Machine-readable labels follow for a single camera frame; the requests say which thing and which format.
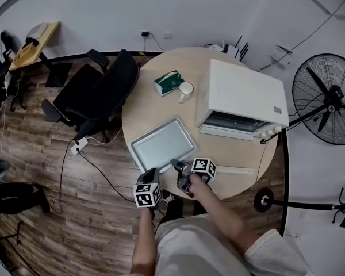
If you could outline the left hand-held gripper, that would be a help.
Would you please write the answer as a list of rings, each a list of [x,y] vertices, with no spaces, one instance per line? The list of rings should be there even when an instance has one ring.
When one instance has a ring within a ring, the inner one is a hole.
[[[159,202],[159,170],[152,168],[142,173],[133,186],[133,196],[138,208],[154,207]]]

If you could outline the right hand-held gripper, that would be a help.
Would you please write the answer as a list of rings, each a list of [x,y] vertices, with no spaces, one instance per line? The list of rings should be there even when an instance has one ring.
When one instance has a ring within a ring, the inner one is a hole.
[[[170,163],[178,172],[177,188],[190,198],[194,197],[190,192],[191,174],[197,174],[205,184],[215,179],[216,165],[209,158],[195,158],[192,163],[171,159]]]

